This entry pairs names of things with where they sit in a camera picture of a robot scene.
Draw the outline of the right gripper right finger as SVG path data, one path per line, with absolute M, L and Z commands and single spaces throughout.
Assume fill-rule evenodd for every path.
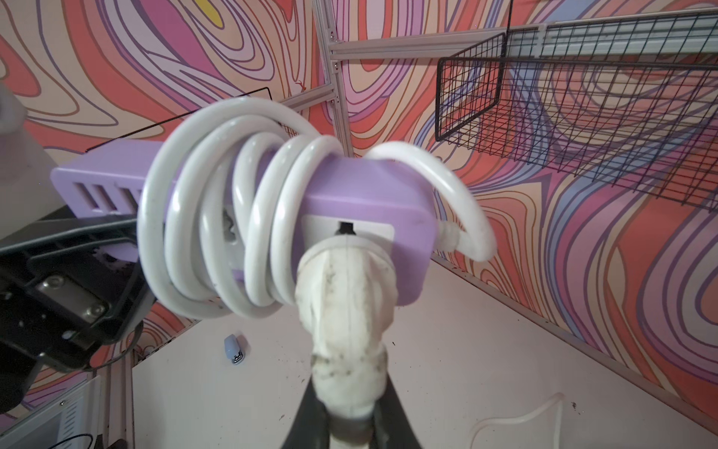
M 373 449 L 421 449 L 390 377 L 377 401 L 373 418 Z

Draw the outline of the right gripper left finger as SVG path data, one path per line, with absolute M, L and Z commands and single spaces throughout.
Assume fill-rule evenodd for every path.
M 329 449 L 330 431 L 328 414 L 317 398 L 313 379 L 310 379 L 302 397 L 295 420 L 281 449 Z

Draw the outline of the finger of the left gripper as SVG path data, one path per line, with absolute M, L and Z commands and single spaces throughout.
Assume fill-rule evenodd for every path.
M 83 370 L 126 338 L 154 296 L 135 263 L 114 271 L 90 253 L 1 258 L 1 342 L 56 370 Z
M 136 216 L 107 215 L 38 221 L 2 239 L 3 264 L 89 261 L 102 264 L 98 251 L 113 245 L 135 245 Z

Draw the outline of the blue power strip with cord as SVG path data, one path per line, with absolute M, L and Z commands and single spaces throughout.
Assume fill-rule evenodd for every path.
M 548 398 L 546 402 L 538 406 L 537 409 L 515 417 L 489 417 L 477 422 L 469 432 L 466 447 L 471 449 L 477 439 L 478 434 L 485 428 L 494 426 L 517 426 L 525 424 L 545 412 L 555 408 L 555 427 L 553 428 L 553 449 L 561 448 L 561 433 L 563 423 L 563 411 L 566 395 L 564 393 L 555 393 Z

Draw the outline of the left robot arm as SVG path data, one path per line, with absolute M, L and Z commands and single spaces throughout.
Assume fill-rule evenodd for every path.
M 100 348 L 139 338 L 154 301 L 142 267 L 115 269 L 99 256 L 137 242 L 134 215 L 43 220 L 2 239 L 2 412 L 43 367 L 91 370 Z

